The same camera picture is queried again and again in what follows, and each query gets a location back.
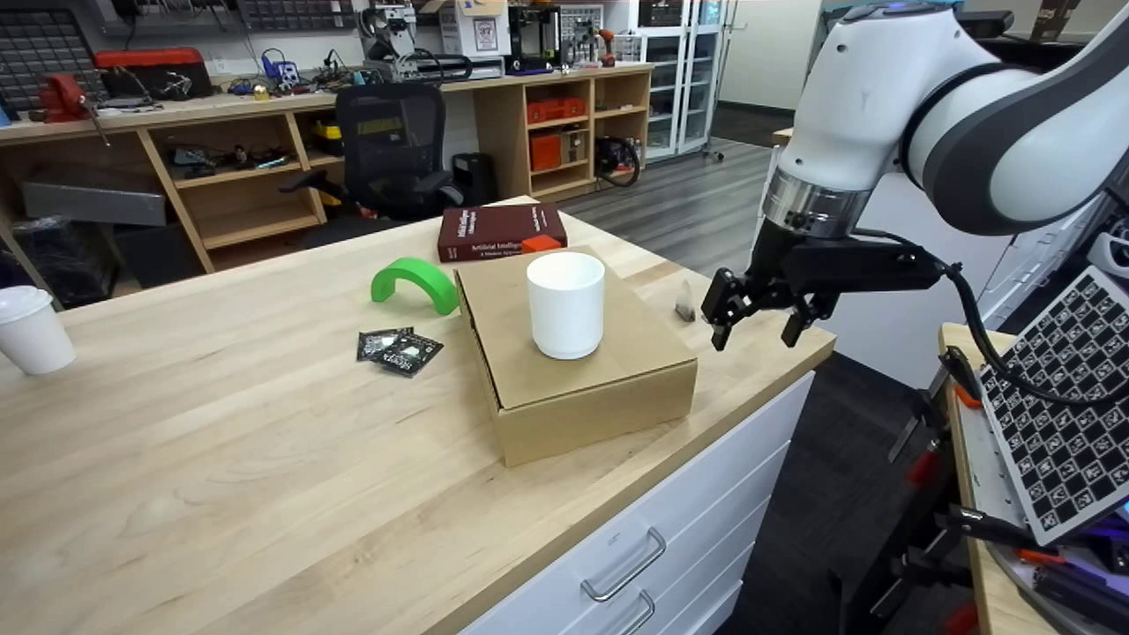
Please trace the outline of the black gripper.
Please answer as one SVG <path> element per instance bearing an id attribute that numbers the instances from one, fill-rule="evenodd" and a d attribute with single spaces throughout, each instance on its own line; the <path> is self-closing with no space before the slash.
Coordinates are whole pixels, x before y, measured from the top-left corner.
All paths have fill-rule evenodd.
<path id="1" fill-rule="evenodd" d="M 779 330 L 793 346 L 828 317 L 844 293 L 929 290 L 943 259 L 908 239 L 799 235 L 764 221 L 743 273 L 721 268 L 702 297 L 714 346 L 724 348 L 736 322 L 756 308 L 791 308 Z"/>

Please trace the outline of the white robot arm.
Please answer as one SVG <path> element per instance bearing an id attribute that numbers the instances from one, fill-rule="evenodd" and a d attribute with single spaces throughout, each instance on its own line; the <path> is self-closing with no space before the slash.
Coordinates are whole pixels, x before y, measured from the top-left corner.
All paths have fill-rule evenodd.
<path id="1" fill-rule="evenodd" d="M 716 272 L 702 317 L 716 339 L 760 311 L 784 333 L 848 293 L 929 290 L 950 265 L 868 228 L 884 169 L 902 169 L 961 232 L 1008 235 L 1125 188 L 1129 11 L 1051 71 L 987 52 L 947 4 L 882 0 L 834 25 L 770 169 L 743 272 Z"/>

